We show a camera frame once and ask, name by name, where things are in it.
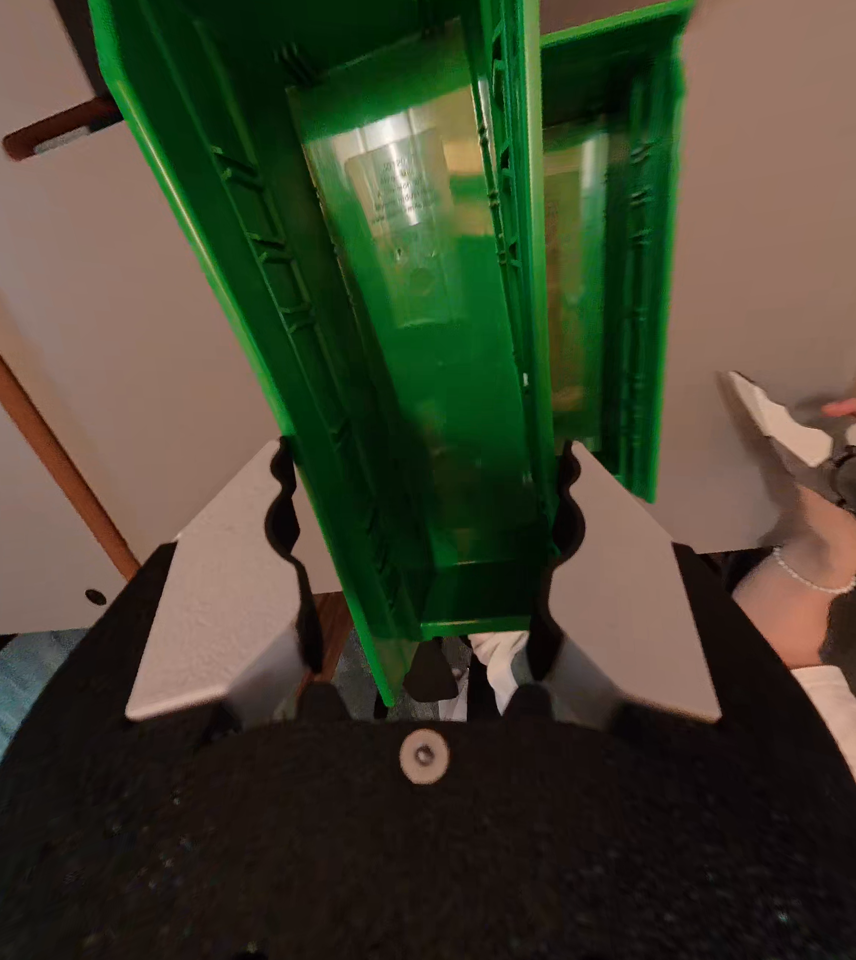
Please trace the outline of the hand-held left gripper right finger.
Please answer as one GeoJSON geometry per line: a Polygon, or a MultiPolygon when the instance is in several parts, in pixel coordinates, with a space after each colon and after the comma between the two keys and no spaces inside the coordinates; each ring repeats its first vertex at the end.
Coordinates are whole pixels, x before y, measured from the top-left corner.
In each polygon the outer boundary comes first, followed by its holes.
{"type": "Polygon", "coordinates": [[[529,669],[563,720],[637,706],[714,723],[721,707],[674,543],[580,442],[557,469],[556,556],[530,619],[529,669]]]}

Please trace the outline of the person's right forearm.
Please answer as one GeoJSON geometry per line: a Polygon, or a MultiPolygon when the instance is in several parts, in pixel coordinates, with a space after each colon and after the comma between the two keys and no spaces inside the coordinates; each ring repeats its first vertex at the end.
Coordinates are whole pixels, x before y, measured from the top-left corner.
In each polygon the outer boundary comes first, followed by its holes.
{"type": "Polygon", "coordinates": [[[789,669],[821,665],[829,618],[836,600],[853,592],[804,580],[773,551],[734,589],[733,598],[789,669]]]}

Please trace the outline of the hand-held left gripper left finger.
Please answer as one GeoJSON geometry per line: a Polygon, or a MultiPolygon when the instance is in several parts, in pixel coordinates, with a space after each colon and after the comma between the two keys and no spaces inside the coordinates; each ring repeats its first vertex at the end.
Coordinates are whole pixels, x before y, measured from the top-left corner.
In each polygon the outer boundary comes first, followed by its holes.
{"type": "Polygon", "coordinates": [[[270,441],[178,535],[125,707],[135,723],[220,704],[239,724],[293,717],[323,632],[290,446],[270,441]]]}

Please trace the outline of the green plastic storage bin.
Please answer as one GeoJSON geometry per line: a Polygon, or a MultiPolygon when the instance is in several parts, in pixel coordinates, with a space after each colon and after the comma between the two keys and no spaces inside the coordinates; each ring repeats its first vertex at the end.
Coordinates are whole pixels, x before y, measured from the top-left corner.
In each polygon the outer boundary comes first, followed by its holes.
{"type": "Polygon", "coordinates": [[[89,9],[392,706],[420,643],[525,627],[551,550],[538,3],[89,9]]]}
{"type": "Polygon", "coordinates": [[[542,37],[547,322],[554,436],[657,496],[674,219],[694,2],[542,37]]]}

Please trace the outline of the person's right hand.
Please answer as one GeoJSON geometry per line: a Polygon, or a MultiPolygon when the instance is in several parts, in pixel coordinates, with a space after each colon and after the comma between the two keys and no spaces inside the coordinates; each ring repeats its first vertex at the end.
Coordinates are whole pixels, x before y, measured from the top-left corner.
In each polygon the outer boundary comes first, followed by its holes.
{"type": "MultiPolygon", "coordinates": [[[[829,418],[854,418],[856,398],[821,407],[829,418]]],[[[837,591],[856,576],[856,518],[807,486],[797,491],[797,519],[781,548],[787,565],[804,580],[837,591]]]]}

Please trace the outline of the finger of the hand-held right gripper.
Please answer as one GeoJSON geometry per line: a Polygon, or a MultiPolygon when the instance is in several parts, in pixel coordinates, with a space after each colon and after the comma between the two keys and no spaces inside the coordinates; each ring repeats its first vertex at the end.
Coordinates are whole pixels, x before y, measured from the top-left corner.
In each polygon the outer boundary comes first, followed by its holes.
{"type": "Polygon", "coordinates": [[[775,403],[762,387],[737,371],[728,371],[726,378],[763,436],[806,467],[821,467],[830,460],[833,441],[828,433],[798,422],[787,407],[775,403]]]}

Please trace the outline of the person's white shirt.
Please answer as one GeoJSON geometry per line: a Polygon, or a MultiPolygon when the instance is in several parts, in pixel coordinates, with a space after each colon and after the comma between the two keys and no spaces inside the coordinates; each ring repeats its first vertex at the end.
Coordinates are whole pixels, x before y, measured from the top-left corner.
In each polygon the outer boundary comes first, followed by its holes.
{"type": "MultiPolygon", "coordinates": [[[[471,634],[468,641],[487,670],[497,708],[502,713],[519,685],[511,666],[514,657],[525,651],[528,634],[525,631],[477,633],[471,634]]],[[[856,781],[856,698],[842,671],[819,664],[794,669],[793,674],[828,726],[856,781]]]]}

